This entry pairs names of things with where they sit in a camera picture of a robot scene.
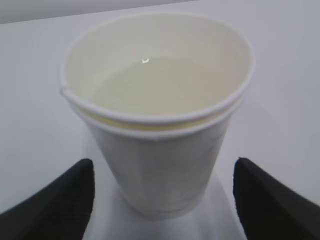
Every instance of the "white background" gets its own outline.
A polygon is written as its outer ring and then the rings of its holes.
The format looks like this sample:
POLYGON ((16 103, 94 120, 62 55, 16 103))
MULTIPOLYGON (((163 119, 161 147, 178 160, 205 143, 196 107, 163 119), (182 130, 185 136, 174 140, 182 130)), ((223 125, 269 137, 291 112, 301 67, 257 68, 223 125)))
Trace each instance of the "white background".
POLYGON ((0 0, 0 24, 191 0, 0 0))
MULTIPOLYGON (((256 68, 250 92, 233 118, 214 167, 234 218, 233 169, 238 157, 250 158, 320 205, 320 1, 199 0, 0 25, 0 212, 85 157, 100 161, 95 170, 105 191, 99 195, 107 199, 112 175, 85 125, 59 95, 59 64, 75 37, 90 27, 154 10, 223 20, 242 31, 254 47, 256 68)), ((102 219, 108 210, 101 209, 102 219)), ((137 232, 149 229, 149 223, 130 225, 134 221, 121 217, 121 208, 118 211, 115 234, 121 233, 121 227, 137 232)), ((203 224, 213 224, 201 216, 203 224)), ((201 226, 187 228, 197 233, 201 226)))

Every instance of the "white paper cup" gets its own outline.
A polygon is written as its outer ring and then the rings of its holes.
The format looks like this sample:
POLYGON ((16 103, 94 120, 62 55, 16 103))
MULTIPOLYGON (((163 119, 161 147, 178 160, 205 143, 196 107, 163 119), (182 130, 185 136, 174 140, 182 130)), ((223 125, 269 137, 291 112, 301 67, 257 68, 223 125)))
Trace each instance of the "white paper cup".
POLYGON ((253 66, 250 44, 225 23, 188 13, 140 14, 81 36, 63 63, 61 92, 92 131, 129 204, 151 219, 167 219, 201 199, 253 66), (170 116, 117 112, 89 101, 102 79, 146 57, 214 62, 228 70, 234 90, 210 107, 170 116))

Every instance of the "liquid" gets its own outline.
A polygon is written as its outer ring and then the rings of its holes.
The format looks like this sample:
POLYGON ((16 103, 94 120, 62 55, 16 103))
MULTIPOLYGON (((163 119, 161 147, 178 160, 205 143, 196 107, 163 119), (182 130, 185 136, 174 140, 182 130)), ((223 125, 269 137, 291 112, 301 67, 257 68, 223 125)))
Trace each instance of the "liquid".
POLYGON ((190 60, 152 58, 103 81, 90 100, 122 113, 169 116, 212 106, 232 89, 217 69, 190 60))

